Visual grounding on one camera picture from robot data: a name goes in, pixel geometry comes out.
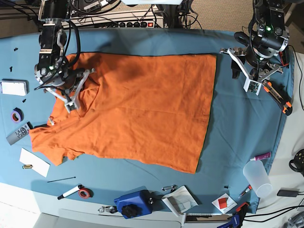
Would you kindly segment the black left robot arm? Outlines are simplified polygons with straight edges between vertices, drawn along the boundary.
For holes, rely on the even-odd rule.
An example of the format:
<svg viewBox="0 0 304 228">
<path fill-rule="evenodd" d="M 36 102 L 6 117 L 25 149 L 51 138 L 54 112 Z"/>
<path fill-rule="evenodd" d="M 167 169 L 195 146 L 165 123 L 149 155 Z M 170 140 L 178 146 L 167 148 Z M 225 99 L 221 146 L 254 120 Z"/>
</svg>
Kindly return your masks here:
<svg viewBox="0 0 304 228">
<path fill-rule="evenodd" d="M 285 26 L 284 2 L 282 0 L 253 1 L 253 17 L 248 24 L 248 33 L 236 32 L 234 38 L 244 45 L 221 49 L 222 54 L 232 59 L 233 79 L 240 73 L 246 77 L 244 90 L 259 94 L 263 83 L 276 72 L 283 73 L 289 65 L 289 30 Z"/>
</svg>

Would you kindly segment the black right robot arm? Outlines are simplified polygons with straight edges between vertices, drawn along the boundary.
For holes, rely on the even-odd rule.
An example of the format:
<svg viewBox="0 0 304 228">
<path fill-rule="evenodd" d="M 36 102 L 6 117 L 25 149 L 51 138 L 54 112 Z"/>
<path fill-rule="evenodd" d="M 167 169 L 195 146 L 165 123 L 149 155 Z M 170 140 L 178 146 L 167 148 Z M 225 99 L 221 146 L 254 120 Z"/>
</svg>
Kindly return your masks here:
<svg viewBox="0 0 304 228">
<path fill-rule="evenodd" d="M 45 89 L 64 102 L 68 113 L 80 108 L 79 93 L 88 76 L 95 70 L 74 68 L 81 53 L 80 34 L 72 22 L 69 0 L 43 0 L 38 20 L 43 22 L 39 35 L 39 59 L 35 65 L 35 78 L 39 83 L 36 89 Z M 65 33 L 62 24 L 67 22 L 76 36 L 76 56 L 72 60 L 66 57 L 70 34 Z"/>
</svg>

